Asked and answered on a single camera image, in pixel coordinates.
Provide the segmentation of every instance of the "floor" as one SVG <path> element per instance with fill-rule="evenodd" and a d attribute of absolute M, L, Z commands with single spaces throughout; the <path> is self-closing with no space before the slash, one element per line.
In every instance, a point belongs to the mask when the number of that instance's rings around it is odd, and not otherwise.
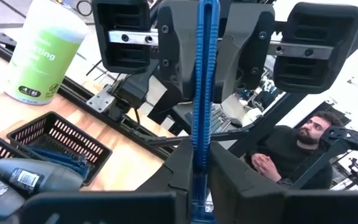
<path fill-rule="evenodd" d="M 64 0 L 64 2 L 67 2 L 72 7 L 75 7 L 78 1 L 79 0 Z M 32 0 L 0 0 L 0 32 L 7 34 L 14 40 L 20 41 L 20 36 L 23 34 L 21 27 L 23 26 L 31 2 Z M 81 5 L 80 10 L 82 12 L 89 12 L 90 8 L 84 4 Z M 70 68 L 83 68 L 83 73 L 70 77 L 76 82 L 82 82 L 85 79 L 85 74 L 101 60 L 101 56 L 93 25 L 93 16 L 83 17 L 76 11 L 72 11 L 83 19 L 89 27 L 88 35 L 70 65 Z M 111 84 L 117 78 L 117 74 L 106 72 L 105 68 L 102 65 L 99 65 L 90 73 L 89 77 L 102 84 Z M 150 79 L 149 90 L 147 103 L 140 108 L 140 112 L 143 114 L 150 113 L 153 105 L 158 102 L 166 89 L 156 78 L 152 77 Z M 242 109 L 242 105 L 234 98 L 226 100 L 223 103 L 223 108 L 225 111 L 235 111 L 235 113 L 229 113 L 229 116 L 235 116 L 238 117 L 238 119 L 242 119 L 245 115 L 245 112 L 239 110 Z M 172 124 L 173 122 L 170 119 L 167 119 L 162 125 L 164 128 L 168 129 Z"/>

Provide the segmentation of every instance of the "metal bracket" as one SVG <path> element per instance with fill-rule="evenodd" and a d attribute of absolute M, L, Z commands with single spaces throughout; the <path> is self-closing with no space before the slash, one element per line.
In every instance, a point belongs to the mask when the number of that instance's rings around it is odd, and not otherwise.
<path fill-rule="evenodd" d="M 137 44 L 158 47 L 158 30 L 150 32 L 109 31 L 109 40 L 119 44 Z M 331 56 L 333 47 L 319 45 L 289 44 L 270 41 L 268 54 L 273 56 L 297 57 L 327 60 Z"/>
<path fill-rule="evenodd" d="M 116 99 L 109 91 L 112 85 L 106 85 L 102 91 L 90 98 L 86 104 L 99 113 L 105 112 Z"/>

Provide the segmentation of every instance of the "beard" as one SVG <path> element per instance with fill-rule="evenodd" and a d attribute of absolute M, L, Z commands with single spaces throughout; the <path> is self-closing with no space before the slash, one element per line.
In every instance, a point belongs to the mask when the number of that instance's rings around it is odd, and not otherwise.
<path fill-rule="evenodd" d="M 314 145 L 318 144 L 319 139 L 312 138 L 306 129 L 301 128 L 298 130 L 298 141 L 306 145 Z"/>

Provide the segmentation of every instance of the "blue object in basket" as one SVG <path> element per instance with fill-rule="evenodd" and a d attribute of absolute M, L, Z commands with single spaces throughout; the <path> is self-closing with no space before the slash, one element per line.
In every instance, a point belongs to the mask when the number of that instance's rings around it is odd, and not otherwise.
<path fill-rule="evenodd" d="M 32 146 L 28 146 L 28 148 L 41 156 L 46 157 L 50 162 L 71 168 L 75 172 L 79 173 L 84 179 L 86 179 L 90 172 L 91 166 L 86 163 L 85 155 L 79 155 L 77 158 L 73 158 L 71 156 L 51 152 L 47 149 L 40 149 Z"/>

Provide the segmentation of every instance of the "man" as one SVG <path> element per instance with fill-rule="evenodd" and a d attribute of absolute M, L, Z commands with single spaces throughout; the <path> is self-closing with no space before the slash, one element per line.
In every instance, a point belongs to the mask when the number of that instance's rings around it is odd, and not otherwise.
<path fill-rule="evenodd" d="M 321 155 L 318 143 L 330 126 L 342 127 L 342 123 L 325 111 L 317 112 L 300 129 L 276 126 L 246 154 L 246 162 L 271 181 L 289 186 L 303 173 L 299 170 L 306 170 Z M 332 179 L 333 168 L 327 163 L 302 189 L 329 189 Z"/>

